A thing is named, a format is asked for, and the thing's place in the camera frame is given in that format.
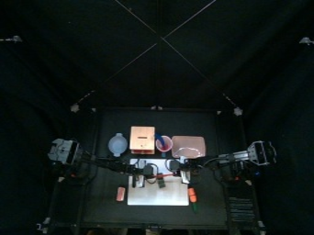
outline black wall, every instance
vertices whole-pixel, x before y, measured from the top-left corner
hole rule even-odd
[[[311,234],[314,226],[314,47],[281,67],[246,113],[248,139],[271,140],[277,165],[260,179],[262,218],[276,234]]]

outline cup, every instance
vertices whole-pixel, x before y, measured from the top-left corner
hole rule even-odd
[[[173,148],[173,139],[169,136],[162,136],[162,139],[165,141],[165,146],[162,146],[161,141],[157,140],[157,149],[161,152],[166,152]]]

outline marker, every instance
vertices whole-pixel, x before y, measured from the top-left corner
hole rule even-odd
[[[188,192],[189,192],[190,202],[192,202],[192,206],[193,206],[193,211],[194,211],[194,213],[198,213],[197,194],[196,194],[194,188],[190,187],[188,189]]]

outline table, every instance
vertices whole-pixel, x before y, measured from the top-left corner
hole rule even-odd
[[[242,151],[248,148],[242,119],[232,112],[218,114],[212,110],[152,111],[107,108],[98,112],[95,126],[91,125],[91,118],[87,117],[87,115],[81,117],[83,121],[79,123],[85,131],[77,130],[75,138],[98,157],[112,154],[109,141],[116,133],[124,133],[129,141],[132,126],[154,126],[158,133],[168,136],[202,136],[208,155]],[[87,129],[94,130],[94,139],[91,133],[86,134]],[[161,156],[145,155],[144,157],[160,158]],[[125,152],[122,159],[130,161],[132,158],[134,156],[130,151]],[[228,228],[224,189],[210,170],[205,169],[201,172],[201,181],[194,186],[200,199],[198,214],[190,207],[129,206],[128,201],[117,202],[117,188],[121,185],[128,186],[129,176],[95,167],[91,168],[91,175],[93,180],[86,185],[58,184],[50,213],[55,227],[70,225],[77,228]]]

